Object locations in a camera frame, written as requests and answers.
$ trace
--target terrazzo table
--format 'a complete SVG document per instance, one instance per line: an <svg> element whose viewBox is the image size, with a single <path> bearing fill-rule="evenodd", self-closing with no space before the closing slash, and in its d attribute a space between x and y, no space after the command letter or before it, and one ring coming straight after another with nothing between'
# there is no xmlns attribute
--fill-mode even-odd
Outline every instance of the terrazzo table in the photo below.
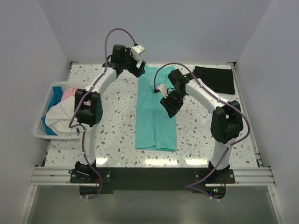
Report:
<svg viewBox="0 0 299 224"><path fill-rule="evenodd" d="M161 64L149 64L160 67ZM187 65L191 70L195 65ZM231 69L229 65L198 65ZM98 74L101 65L73 64L69 81L88 85ZM240 102L239 93L220 94ZM97 166L103 167L207 167L212 158L214 138L210 133L212 116L198 101L187 96L176 115L177 150L159 152L135 149L135 121L138 79L124 71L102 96L103 118L97 130ZM51 140L45 158L47 167L74 167L82 156L80 140ZM257 167L255 147L251 137L235 145L230 157L231 168Z"/></svg>

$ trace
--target white wall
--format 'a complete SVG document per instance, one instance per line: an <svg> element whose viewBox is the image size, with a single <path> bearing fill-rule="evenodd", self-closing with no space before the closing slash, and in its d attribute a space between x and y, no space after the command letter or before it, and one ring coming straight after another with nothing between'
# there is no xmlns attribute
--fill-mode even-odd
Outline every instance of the white wall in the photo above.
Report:
<svg viewBox="0 0 299 224"><path fill-rule="evenodd" d="M298 0L273 0L236 64L262 160L272 167L290 224L299 218L298 10Z"/></svg>
<svg viewBox="0 0 299 224"><path fill-rule="evenodd" d="M0 223L14 224L46 151L34 120L68 60L37 0L0 1L0 33Z"/></svg>
<svg viewBox="0 0 299 224"><path fill-rule="evenodd" d="M271 0L39 0L69 59L99 62L115 27L145 46L148 62L236 61ZM111 35L131 44L126 34Z"/></svg>

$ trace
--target white plastic basket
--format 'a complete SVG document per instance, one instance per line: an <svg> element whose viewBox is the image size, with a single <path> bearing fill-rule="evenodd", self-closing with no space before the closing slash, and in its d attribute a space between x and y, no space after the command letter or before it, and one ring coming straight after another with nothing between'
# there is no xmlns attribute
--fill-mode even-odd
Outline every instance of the white plastic basket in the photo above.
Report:
<svg viewBox="0 0 299 224"><path fill-rule="evenodd" d="M33 129L33 135L37 138L42 138L42 139L62 139L62 140L64 140L64 139L65 140L79 139L80 135L75 136L75 137L74 136L66 137L66 136L58 136L58 135L47 135L47 133L45 131L45 125L43 124L42 117L45 116L47 113L49 103L53 97L53 87L54 86L60 86L62 91L65 91L67 89L75 88L75 87L85 88L87 86L87 84L86 83L72 83L72 82L67 82L67 81L53 83L47 91L45 99L43 100L41 110L36 118L36 123L35 123L34 129Z"/></svg>

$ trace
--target white cloth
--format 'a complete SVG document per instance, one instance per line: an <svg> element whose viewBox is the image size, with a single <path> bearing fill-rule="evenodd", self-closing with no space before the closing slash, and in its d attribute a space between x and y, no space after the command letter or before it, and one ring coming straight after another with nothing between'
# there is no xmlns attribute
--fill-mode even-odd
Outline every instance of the white cloth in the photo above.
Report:
<svg viewBox="0 0 299 224"><path fill-rule="evenodd" d="M83 132L83 128L78 126L75 128L69 128L69 123L74 114L75 97L71 96L64 101L59 102L57 105L51 107L46 113L45 123L52 129L58 136L74 136L78 135L77 129ZM72 125L78 124L75 118ZM89 125L83 124L86 128L86 132L89 132L91 128Z"/></svg>

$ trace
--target black garment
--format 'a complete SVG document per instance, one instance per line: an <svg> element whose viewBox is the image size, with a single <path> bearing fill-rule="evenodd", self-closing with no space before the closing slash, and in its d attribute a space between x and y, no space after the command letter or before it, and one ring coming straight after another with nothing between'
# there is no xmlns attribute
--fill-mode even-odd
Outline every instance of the black garment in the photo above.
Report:
<svg viewBox="0 0 299 224"><path fill-rule="evenodd" d="M234 77L231 69L212 69L195 66L193 72L211 90L218 93L235 94Z"/></svg>

